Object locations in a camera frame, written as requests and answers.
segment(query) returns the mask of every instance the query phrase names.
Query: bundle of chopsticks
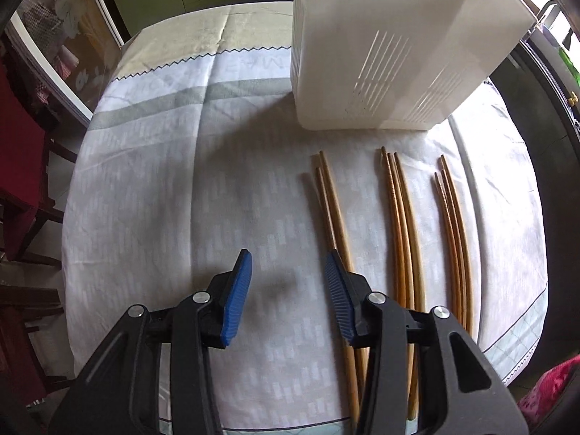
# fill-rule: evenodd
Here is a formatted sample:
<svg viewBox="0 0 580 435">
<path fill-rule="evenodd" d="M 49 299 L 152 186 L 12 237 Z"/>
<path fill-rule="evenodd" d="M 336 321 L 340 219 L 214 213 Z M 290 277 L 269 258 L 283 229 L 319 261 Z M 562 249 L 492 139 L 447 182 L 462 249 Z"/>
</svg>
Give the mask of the bundle of chopsticks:
<svg viewBox="0 0 580 435">
<path fill-rule="evenodd" d="M 459 324 L 465 328 L 469 335 L 473 336 L 472 279 L 465 223 L 457 200 L 457 190 L 444 155 L 441 156 L 441 163 L 442 171 L 440 175 L 435 172 L 435 183 L 443 209 L 447 244 L 451 257 L 451 289 L 453 293 L 451 311 Z"/>
<path fill-rule="evenodd" d="M 388 153 L 381 148 L 381 156 L 386 172 L 386 183 L 390 195 L 390 215 L 395 251 L 395 300 L 402 307 L 425 312 L 425 294 L 421 253 L 415 214 L 411 205 L 407 180 L 397 153 Z M 441 199 L 446 224 L 452 270 L 452 312 L 470 335 L 473 334 L 471 269 L 463 216 L 457 200 L 449 166 L 441 156 L 442 172 L 435 173 L 437 190 Z M 343 217 L 340 212 L 336 187 L 328 160 L 324 152 L 319 154 L 320 166 L 316 167 L 316 185 L 323 209 L 324 228 L 329 250 L 338 250 L 344 267 L 354 273 Z M 349 389 L 350 414 L 353 427 L 359 419 L 360 404 L 363 399 L 368 349 L 353 350 L 344 343 L 344 361 Z M 408 347 L 408 419 L 417 417 L 419 407 L 418 354 L 414 346 Z"/>
</svg>

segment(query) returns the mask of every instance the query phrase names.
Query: ribbed blue pad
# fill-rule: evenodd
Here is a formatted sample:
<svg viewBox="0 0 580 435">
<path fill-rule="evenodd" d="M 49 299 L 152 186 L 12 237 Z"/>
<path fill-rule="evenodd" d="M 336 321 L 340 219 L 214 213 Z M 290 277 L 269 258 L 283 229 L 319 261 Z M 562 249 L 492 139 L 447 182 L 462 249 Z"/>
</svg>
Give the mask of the ribbed blue pad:
<svg viewBox="0 0 580 435">
<path fill-rule="evenodd" d="M 324 266 L 324 276 L 330 290 L 330 299 L 332 300 L 340 333 L 349 343 L 352 343 L 355 337 L 355 313 L 340 277 L 340 270 L 330 253 Z"/>
<path fill-rule="evenodd" d="M 223 310 L 223 326 L 221 327 L 221 342 L 227 347 L 238 333 L 242 310 L 248 294 L 252 278 L 252 254 L 246 252 L 238 274 L 234 278 L 230 295 Z"/>
</svg>

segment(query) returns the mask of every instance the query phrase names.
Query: white plastic container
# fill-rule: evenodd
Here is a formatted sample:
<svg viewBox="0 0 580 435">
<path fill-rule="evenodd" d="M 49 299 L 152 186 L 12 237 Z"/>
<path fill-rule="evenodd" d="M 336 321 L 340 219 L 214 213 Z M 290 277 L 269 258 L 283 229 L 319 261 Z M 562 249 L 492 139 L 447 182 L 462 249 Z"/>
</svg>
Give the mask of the white plastic container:
<svg viewBox="0 0 580 435">
<path fill-rule="evenodd" d="M 294 0 L 298 119 L 312 130 L 430 129 L 535 21 L 521 0 Z"/>
</svg>

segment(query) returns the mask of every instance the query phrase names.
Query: red fabric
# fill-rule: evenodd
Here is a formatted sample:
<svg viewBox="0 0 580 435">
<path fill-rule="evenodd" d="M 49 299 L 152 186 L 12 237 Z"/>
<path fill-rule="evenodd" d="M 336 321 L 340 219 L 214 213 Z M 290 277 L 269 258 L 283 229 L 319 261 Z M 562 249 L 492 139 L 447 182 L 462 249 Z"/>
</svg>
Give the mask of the red fabric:
<svg viewBox="0 0 580 435">
<path fill-rule="evenodd" d="M 5 199 L 4 248 L 17 257 L 41 200 L 45 132 L 19 103 L 0 65 L 0 198 Z"/>
<path fill-rule="evenodd" d="M 14 96 L 0 65 L 0 195 L 38 207 L 45 132 Z"/>
<path fill-rule="evenodd" d="M 20 314 L 13 307 L 0 310 L 0 371 L 24 405 L 46 397 L 43 374 Z"/>
<path fill-rule="evenodd" d="M 580 364 L 580 355 L 546 371 L 534 388 L 526 394 L 518 406 L 530 429 L 546 417 L 554 407 L 568 381 L 570 372 Z"/>
</svg>

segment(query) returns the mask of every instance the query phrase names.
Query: table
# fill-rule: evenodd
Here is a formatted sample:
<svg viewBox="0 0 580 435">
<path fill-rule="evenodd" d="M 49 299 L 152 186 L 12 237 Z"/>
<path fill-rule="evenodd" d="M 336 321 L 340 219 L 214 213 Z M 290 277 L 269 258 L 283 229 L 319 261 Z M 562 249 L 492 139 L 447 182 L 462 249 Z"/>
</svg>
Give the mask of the table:
<svg viewBox="0 0 580 435">
<path fill-rule="evenodd" d="M 163 21 L 124 48 L 65 212 L 75 370 L 130 305 L 174 306 L 248 248 L 253 278 L 238 336 L 211 353 L 225 430 L 348 430 L 312 156 L 323 149 L 330 159 L 358 273 L 392 294 L 384 145 L 408 178 L 428 308 L 450 296 L 432 180 L 446 155 L 468 232 L 475 338 L 508 384 L 540 337 L 547 269 L 534 171 L 501 96 L 486 81 L 428 132 L 308 132 L 295 118 L 291 32 L 292 3 L 254 3 Z M 167 362 L 166 352 L 165 421 Z"/>
</svg>

